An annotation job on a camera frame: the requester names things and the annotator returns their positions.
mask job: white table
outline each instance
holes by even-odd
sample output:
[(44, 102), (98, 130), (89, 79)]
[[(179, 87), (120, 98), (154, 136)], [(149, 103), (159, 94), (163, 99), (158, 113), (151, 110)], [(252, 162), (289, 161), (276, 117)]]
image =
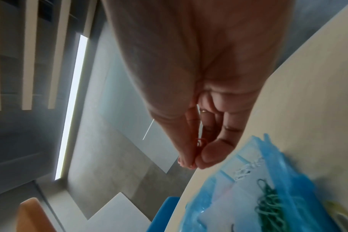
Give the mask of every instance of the white table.
[[(238, 148), (263, 133), (348, 210), (348, 6), (268, 79)], [(218, 168), (194, 173), (166, 232), (177, 231), (186, 204)]]

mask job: light strip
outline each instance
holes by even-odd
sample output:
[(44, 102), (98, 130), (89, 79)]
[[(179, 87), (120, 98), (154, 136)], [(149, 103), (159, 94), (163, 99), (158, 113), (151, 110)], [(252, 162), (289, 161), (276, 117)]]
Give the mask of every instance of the light strip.
[(145, 134), (145, 136), (143, 137), (143, 139), (142, 139), (142, 140), (144, 140), (144, 139), (145, 139), (145, 137), (146, 137), (146, 135), (147, 135), (147, 132), (148, 132), (148, 130), (151, 128), (152, 123), (153, 123), (154, 121), (155, 121), (155, 119), (153, 119), (153, 120), (152, 120), (152, 122), (151, 122), (150, 126), (148, 127), (148, 129), (147, 129), (147, 131), (146, 131), (146, 134)]
[(78, 43), (78, 49), (77, 49), (75, 68), (73, 70), (70, 96), (68, 98), (66, 119), (64, 121), (62, 141), (60, 144), (57, 171), (55, 172), (55, 180), (60, 179), (62, 176), (62, 169), (63, 169), (64, 159), (66, 156), (68, 137), (70, 135), (72, 117), (73, 117), (73, 112), (75, 110), (77, 90), (78, 90), (78, 85), (80, 84), (83, 61), (85, 59), (87, 41), (88, 41), (87, 37), (83, 35), (80, 36), (80, 41)]

